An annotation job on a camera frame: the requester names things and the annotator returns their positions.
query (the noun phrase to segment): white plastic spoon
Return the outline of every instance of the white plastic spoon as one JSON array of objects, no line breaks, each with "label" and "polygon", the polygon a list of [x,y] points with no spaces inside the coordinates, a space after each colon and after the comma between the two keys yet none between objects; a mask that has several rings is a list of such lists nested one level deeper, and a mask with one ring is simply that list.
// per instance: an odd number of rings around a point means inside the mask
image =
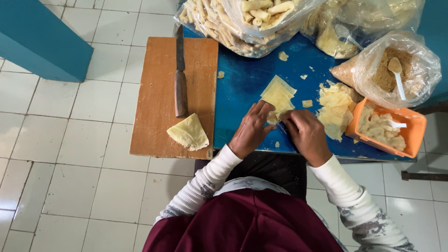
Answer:
[{"label": "white plastic spoon", "polygon": [[359,50],[364,50],[364,47],[362,47],[358,42],[356,42],[356,40],[350,35],[349,30],[340,24],[336,24],[335,25],[335,32],[339,37],[342,38],[347,38],[348,40],[350,40],[354,45],[356,45]]},{"label": "white plastic spoon", "polygon": [[407,125],[405,123],[394,122],[391,119],[387,119],[392,128],[406,128]]},{"label": "white plastic spoon", "polygon": [[391,61],[389,61],[388,68],[389,71],[395,74],[396,86],[398,87],[401,99],[406,100],[405,91],[403,90],[403,83],[401,83],[400,73],[403,69],[401,68],[400,61],[397,58],[392,58]]}]

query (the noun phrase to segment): blue metal table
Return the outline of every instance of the blue metal table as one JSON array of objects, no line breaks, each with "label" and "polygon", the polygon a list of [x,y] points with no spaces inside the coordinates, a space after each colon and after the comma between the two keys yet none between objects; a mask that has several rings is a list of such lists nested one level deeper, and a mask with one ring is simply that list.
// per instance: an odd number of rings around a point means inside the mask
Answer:
[{"label": "blue metal table", "polygon": [[[184,28],[184,36],[198,38],[195,33],[186,28]],[[289,55],[287,61],[281,61],[278,58],[281,51]],[[213,147],[222,148],[232,139],[243,116],[254,102],[260,100],[260,94],[275,75],[297,89],[295,97],[291,99],[296,109],[303,109],[302,100],[313,100],[313,106],[307,109],[315,113],[321,108],[316,100],[319,98],[319,83],[324,83],[328,87],[326,80],[339,82],[332,76],[329,69],[343,61],[335,60],[323,53],[300,33],[261,59],[237,55],[220,44],[218,71],[224,71],[225,74],[224,78],[217,79],[216,83]],[[300,76],[305,74],[308,77],[302,79]],[[276,142],[280,143],[278,148],[275,147]],[[411,158],[387,154],[361,142],[354,144],[353,139],[345,135],[342,135],[341,143],[327,136],[327,143],[330,151],[342,158],[414,161]],[[287,137],[280,133],[280,129],[270,132],[257,150],[296,153]]]}]

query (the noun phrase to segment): orange plastic container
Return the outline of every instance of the orange plastic container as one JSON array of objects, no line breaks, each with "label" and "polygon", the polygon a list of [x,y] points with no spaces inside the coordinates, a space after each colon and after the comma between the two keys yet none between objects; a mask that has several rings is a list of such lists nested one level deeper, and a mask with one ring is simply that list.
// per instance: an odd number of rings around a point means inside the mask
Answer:
[{"label": "orange plastic container", "polygon": [[347,126],[345,135],[392,155],[407,156],[411,158],[416,157],[425,134],[426,117],[406,108],[387,109],[378,105],[375,106],[374,114],[383,115],[389,113],[391,114],[394,122],[402,122],[407,124],[407,128],[401,128],[400,130],[400,135],[405,139],[406,148],[403,151],[399,151],[358,132],[361,112],[367,101],[368,99],[365,98],[362,102],[356,105],[355,110],[353,111],[353,120]]}]

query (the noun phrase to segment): blue wall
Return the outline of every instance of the blue wall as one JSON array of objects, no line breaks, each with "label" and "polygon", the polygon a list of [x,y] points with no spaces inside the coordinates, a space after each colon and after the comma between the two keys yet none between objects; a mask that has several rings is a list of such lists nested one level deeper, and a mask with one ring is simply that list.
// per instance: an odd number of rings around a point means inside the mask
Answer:
[{"label": "blue wall", "polygon": [[417,33],[425,37],[426,46],[440,57],[442,65],[442,81],[420,108],[448,100],[448,77],[444,76],[448,74],[448,1],[426,0]]},{"label": "blue wall", "polygon": [[50,80],[81,82],[93,48],[39,0],[0,0],[0,56]]}]

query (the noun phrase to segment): plastic bag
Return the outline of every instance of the plastic bag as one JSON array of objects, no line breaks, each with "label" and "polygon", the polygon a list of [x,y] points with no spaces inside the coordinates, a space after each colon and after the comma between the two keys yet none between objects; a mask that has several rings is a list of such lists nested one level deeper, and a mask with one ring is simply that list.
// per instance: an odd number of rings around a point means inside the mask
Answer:
[{"label": "plastic bag", "polygon": [[348,29],[362,47],[392,30],[417,31],[425,0],[329,0],[311,12],[300,32],[326,54],[347,59],[359,49],[335,32]]},{"label": "plastic bag", "polygon": [[[350,60],[330,69],[334,77],[374,103],[389,109],[425,102],[441,80],[440,59],[404,32],[391,32]],[[388,70],[392,57],[401,63],[406,100],[401,100],[395,75]]]},{"label": "plastic bag", "polygon": [[[280,13],[275,13],[279,11],[276,10],[278,7],[274,8],[275,12],[269,10],[272,8],[243,12],[241,9],[244,2],[246,1],[187,0],[174,19],[202,37],[217,40],[239,55],[261,58],[281,43],[290,40],[303,25],[307,17],[305,14],[324,0],[274,0],[276,6],[286,7]],[[274,5],[269,0],[250,2]]]}]

